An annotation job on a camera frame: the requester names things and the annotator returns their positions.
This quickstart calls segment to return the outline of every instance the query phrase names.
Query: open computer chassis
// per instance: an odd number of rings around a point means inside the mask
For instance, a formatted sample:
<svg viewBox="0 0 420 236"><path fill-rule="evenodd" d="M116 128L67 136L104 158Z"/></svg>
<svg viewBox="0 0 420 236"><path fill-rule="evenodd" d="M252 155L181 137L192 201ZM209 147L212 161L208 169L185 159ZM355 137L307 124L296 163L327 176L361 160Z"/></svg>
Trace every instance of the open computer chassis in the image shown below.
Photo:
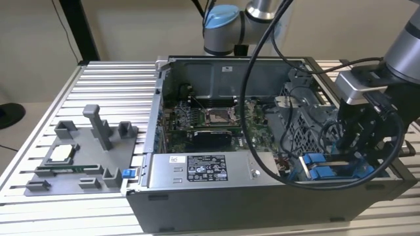
<svg viewBox="0 0 420 236"><path fill-rule="evenodd" d="M312 58L291 58L320 70ZM373 181L343 191L309 191L281 184L257 166L252 145L267 167L307 184L343 184L379 165L357 171L331 168L332 178L308 172L308 153L336 153L340 94L327 75L308 75L280 59L260 58L252 69L243 136L237 99L248 58L169 57L153 96L139 180L127 199L148 233L275 227L352 220L373 203L393 200L416 183L399 160ZM289 112L291 128L280 148Z"/></svg>

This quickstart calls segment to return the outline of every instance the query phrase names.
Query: black cable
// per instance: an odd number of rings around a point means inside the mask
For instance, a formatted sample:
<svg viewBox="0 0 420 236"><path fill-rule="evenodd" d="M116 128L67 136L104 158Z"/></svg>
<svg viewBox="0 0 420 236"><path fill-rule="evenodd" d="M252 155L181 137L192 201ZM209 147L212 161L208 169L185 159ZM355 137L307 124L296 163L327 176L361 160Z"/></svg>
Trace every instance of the black cable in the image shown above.
<svg viewBox="0 0 420 236"><path fill-rule="evenodd" d="M76 63L79 63L79 58L77 58L76 53L75 53L75 49L73 49L73 46L72 46L72 43L71 43L71 38L68 36L68 32L67 32L67 29L65 29L63 21L61 21L61 17L60 17L59 11L57 11L57 7L55 6L53 0L51 0L51 2L52 2L55 13L57 14L57 17L59 17L59 21L60 21L61 27L63 27L64 32L65 32L67 42L68 42L68 45L71 46L71 50L72 50L72 53L73 53L75 58L76 58Z"/></svg>
<svg viewBox="0 0 420 236"><path fill-rule="evenodd" d="M311 75L320 75L320 74L325 74L328 72L332 72L335 70L339 70L349 65L353 65L353 64L359 64L359 63L363 63L363 62L368 62L368 61L381 61L383 58L363 58L363 59L359 59L359 60L355 60L355 61L349 61L348 63L344 63L343 65L339 65L339 66L335 66L327 70L321 70L321 71L309 71L296 65L293 65L293 63L287 59L287 57L281 54L280 50L279 50L279 47L277 47L277 43L276 43L276 38L275 38L275 31L272 31L271 33L271 43L273 45L273 48L275 48L275 51L279 55L279 57L281 58L281 60L291 66L293 67L296 70L301 71L301 72L305 72Z"/></svg>
<svg viewBox="0 0 420 236"><path fill-rule="evenodd" d="M189 83L181 83L181 84L177 86L176 99L179 99L179 100L180 100L180 96L181 96L181 88L183 88L185 85L191 86Z"/></svg>
<svg viewBox="0 0 420 236"><path fill-rule="evenodd" d="M272 20L272 22L268 25L268 28L263 34L263 37L256 45L256 48L253 50L253 53L251 55L249 58L249 62L248 62L248 66L245 69L245 73L244 73L244 78L243 78L243 84L241 84L241 91L240 91L240 100L239 100L239 106L240 106L240 118L241 118L241 128L243 128L243 132L244 132L244 137L247 142L251 144L252 140L249 137L249 133L248 133L248 128L247 128L247 122L245 122L245 92L247 92L247 84L248 84L248 80L249 80L249 75L251 75L251 71L252 71L252 67L257 58L257 54L261 51L263 45L267 41L267 38L281 18L281 16L284 15L284 12L287 11L291 3L293 0L284 0L284 4L281 4L281 7L279 7L277 9L277 13L275 15L275 18ZM311 186L311 184L301 184L301 183L296 183L293 181L289 181L288 179L284 179L283 177L280 177L279 175L276 175L265 166L261 158L257 155L257 152L253 148L252 145L249 145L249 151L252 153L252 156L255 158L255 161L257 162L259 166L261 167L261 169L264 170L264 172L273 178L276 179L279 182L288 184L293 187L300 187L308 190L343 190L343 189L348 189L351 187L356 187L360 184L364 184L365 182L371 181L384 170L385 168L391 165L392 161L395 160L395 158L399 155L400 152L400 147L403 145L403 141L404 141L404 124L401 121L401 118L399 117L399 115L393 112L389 113L388 118L395 120L395 125L396 125L396 130L397 130L397 134L396 134L396 139L393 141L393 149L388 155L388 157L384 159L384 162L380 164L380 166L361 179L352 181L344 185L339 185L339 186Z"/></svg>
<svg viewBox="0 0 420 236"><path fill-rule="evenodd" d="M283 132L283 134L281 134L281 137L280 137L280 148L281 148L281 150L283 150L291 157L293 157L293 158L297 158L297 156L293 154L292 150L287 150L287 149L284 148L283 142L284 142L284 138L285 138L285 136L287 136L287 134L288 134L288 131L289 131L289 128L291 128L291 124L292 124L292 118L293 118L293 105L292 105L291 96L292 96L293 90L297 89L297 88L305 88L305 89L308 89L307 86L296 86L296 87L293 87L293 88L291 89L291 91L288 92L288 94L287 94L287 96L285 96L285 102L287 102L288 99L289 99L289 115L288 115L288 122L287 122L287 125L285 125L285 130L284 130L284 132Z"/></svg>
<svg viewBox="0 0 420 236"><path fill-rule="evenodd" d="M320 130L320 135L317 136L317 145L319 145L319 147L323 149L324 153L328 153L328 152L327 152L327 142L325 142L325 140L323 140L323 141L324 141L324 145L321 145L321 139L323 139L324 134L328 133L329 128L331 128L335 124L339 124L339 122L335 122L335 121L327 122L327 123L323 125L321 130Z"/></svg>
<svg viewBox="0 0 420 236"><path fill-rule="evenodd" d="M196 9L197 9L197 11L199 11L199 14L200 14L201 18L204 18L204 11L203 11L203 7L201 7L201 5L200 5L199 0L191 0L191 1L192 1L192 3L193 3L195 6L196 6Z"/></svg>
<svg viewBox="0 0 420 236"><path fill-rule="evenodd" d="M203 18L203 36L204 36L204 29L205 29L205 24L208 22L209 13L211 13L212 8L215 7L215 4L216 4L216 0L208 0L205 3L205 9L204 9L205 17Z"/></svg>
<svg viewBox="0 0 420 236"><path fill-rule="evenodd" d="M7 146L3 146L3 145L0 145L0 148L5 148L5 149L9 149L9 150L12 150L12 151L15 151L15 152L19 152L19 150L17 150L17 149L13 149L13 148L7 147Z"/></svg>

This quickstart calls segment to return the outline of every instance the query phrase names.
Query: green circuit board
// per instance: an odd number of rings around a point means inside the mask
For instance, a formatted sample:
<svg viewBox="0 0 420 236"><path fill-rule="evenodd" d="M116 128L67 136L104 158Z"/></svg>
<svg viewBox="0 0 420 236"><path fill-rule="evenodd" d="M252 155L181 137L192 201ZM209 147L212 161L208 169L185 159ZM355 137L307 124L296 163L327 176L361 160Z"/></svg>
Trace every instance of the green circuit board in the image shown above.
<svg viewBox="0 0 420 236"><path fill-rule="evenodd" d="M249 144L243 136L239 119L239 106L231 108L192 108L189 111L191 117L187 119L187 108L177 108L184 112L173 112L168 118L168 153L184 152L208 152L208 151L243 151L249 149ZM252 146L257 151L279 152L275 138L269 130L267 119L261 106L247 101L245 102L245 117L249 134L252 137ZM196 131L228 131L232 133L231 145L212 148L197 148L192 143L192 137Z"/></svg>

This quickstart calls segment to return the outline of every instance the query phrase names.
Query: slotted metal table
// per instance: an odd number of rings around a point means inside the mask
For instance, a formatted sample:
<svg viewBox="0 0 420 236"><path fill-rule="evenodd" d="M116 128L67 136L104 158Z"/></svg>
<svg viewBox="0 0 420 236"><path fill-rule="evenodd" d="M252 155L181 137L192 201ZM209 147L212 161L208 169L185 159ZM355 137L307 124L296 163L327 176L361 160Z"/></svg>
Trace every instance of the slotted metal table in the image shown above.
<svg viewBox="0 0 420 236"><path fill-rule="evenodd" d="M324 69L341 64L337 60L319 60L317 63ZM57 122L72 120L77 127L88 126L88 119L83 116L85 104L100 105L101 118L108 120L109 125L131 121L139 127L131 165L141 165L155 70L155 62L91 62L77 67L0 177L0 235L144 234L120 193L25 197L24 185L32 179L33 170L55 140L53 127ZM335 80L337 72L328 76ZM405 139L420 150L420 128L416 123L411 125ZM420 156L404 157L401 161L420 179ZM420 184L395 201L372 205L352 222L183 235L419 236Z"/></svg>

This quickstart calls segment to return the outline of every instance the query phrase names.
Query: power supply label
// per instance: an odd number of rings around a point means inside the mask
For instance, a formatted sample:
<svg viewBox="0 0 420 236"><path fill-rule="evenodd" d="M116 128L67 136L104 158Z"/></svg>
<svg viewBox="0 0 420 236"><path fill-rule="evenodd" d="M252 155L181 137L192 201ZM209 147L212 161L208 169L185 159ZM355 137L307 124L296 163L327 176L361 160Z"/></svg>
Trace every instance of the power supply label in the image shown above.
<svg viewBox="0 0 420 236"><path fill-rule="evenodd" d="M188 156L187 170L189 182L228 181L224 155Z"/></svg>

